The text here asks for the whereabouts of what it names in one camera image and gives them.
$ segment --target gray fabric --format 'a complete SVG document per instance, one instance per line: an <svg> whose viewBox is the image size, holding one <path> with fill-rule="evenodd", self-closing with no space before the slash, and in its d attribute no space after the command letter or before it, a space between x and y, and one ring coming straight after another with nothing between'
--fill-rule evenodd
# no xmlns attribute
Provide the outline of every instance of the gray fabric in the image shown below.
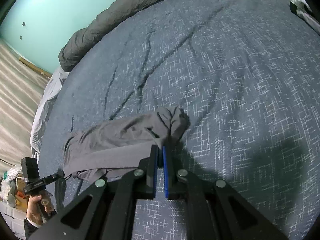
<svg viewBox="0 0 320 240"><path fill-rule="evenodd" d="M71 131L179 105L190 119L176 155L225 178L302 239L320 211L320 36L288 0L163 0L122 22L70 72L44 134L42 176L63 166ZM138 201L134 239L187 239L183 205ZM57 207L88 186L69 179Z"/></svg>
<svg viewBox="0 0 320 240"><path fill-rule="evenodd" d="M68 75L69 73L64 72L61 67L57 68L44 89L42 99L39 103L35 118L33 120L30 135L32 155L34 158L37 158L37 160L39 160L42 137L49 120L53 104L56 101L61 87Z"/></svg>
<svg viewBox="0 0 320 240"><path fill-rule="evenodd" d="M160 107L72 133L64 147L65 177L72 174L94 182L104 174L108 178L121 176L150 156L152 144L160 149L169 139L175 144L186 128L187 119L178 107Z"/></svg>
<svg viewBox="0 0 320 240"><path fill-rule="evenodd" d="M86 28L72 35L59 53L62 69L70 72L102 37L135 13L160 0L116 0Z"/></svg>

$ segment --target wooden trim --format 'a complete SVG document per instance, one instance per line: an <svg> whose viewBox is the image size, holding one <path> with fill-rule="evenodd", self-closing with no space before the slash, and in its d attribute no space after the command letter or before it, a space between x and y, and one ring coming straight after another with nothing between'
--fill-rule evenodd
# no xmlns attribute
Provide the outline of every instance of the wooden trim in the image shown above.
<svg viewBox="0 0 320 240"><path fill-rule="evenodd" d="M50 79L52 77L52 74L50 74L49 72L47 72L47 71L45 71L45 70L33 65L32 63L30 63L29 61L27 61L23 57L19 57L19 61L22 62L27 67L31 68L33 71L37 72L38 74L45 76L46 78Z"/></svg>

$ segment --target folded gray garment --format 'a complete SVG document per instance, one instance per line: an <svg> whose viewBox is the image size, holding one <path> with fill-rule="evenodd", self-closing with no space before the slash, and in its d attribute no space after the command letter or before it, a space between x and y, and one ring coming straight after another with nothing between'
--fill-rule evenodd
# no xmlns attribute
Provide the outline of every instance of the folded gray garment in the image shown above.
<svg viewBox="0 0 320 240"><path fill-rule="evenodd" d="M74 132L64 147L65 177L93 182L121 176L150 156L152 144L161 149L167 140L176 143L186 128L185 114L176 106Z"/></svg>

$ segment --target mattress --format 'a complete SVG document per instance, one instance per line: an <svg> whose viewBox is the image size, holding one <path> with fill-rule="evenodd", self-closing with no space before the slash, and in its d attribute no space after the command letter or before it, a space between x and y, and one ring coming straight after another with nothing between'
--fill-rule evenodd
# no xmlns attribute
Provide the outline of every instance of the mattress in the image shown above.
<svg viewBox="0 0 320 240"><path fill-rule="evenodd" d="M179 105L190 126L175 154L224 178L290 240L319 215L320 37L287 0L162 0L103 36L65 80L43 136L40 175L63 165L72 131ZM133 239L187 239L183 204L138 201ZM88 187L47 189L57 211Z"/></svg>

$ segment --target triangular cutout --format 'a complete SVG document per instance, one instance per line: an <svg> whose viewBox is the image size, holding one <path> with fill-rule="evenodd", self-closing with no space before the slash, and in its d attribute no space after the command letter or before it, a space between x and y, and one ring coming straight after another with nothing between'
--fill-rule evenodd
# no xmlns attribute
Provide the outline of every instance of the triangular cutout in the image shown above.
<svg viewBox="0 0 320 240"><path fill-rule="evenodd" d="M257 225L257 219L249 213L234 197L229 197L229 203L242 230Z"/></svg>
<svg viewBox="0 0 320 240"><path fill-rule="evenodd" d="M61 219L61 223L68 225L74 229L78 229L81 225L81 222L89 207L91 200L91 196L85 197L80 203L78 203L73 209L70 210L68 214L66 214Z"/></svg>

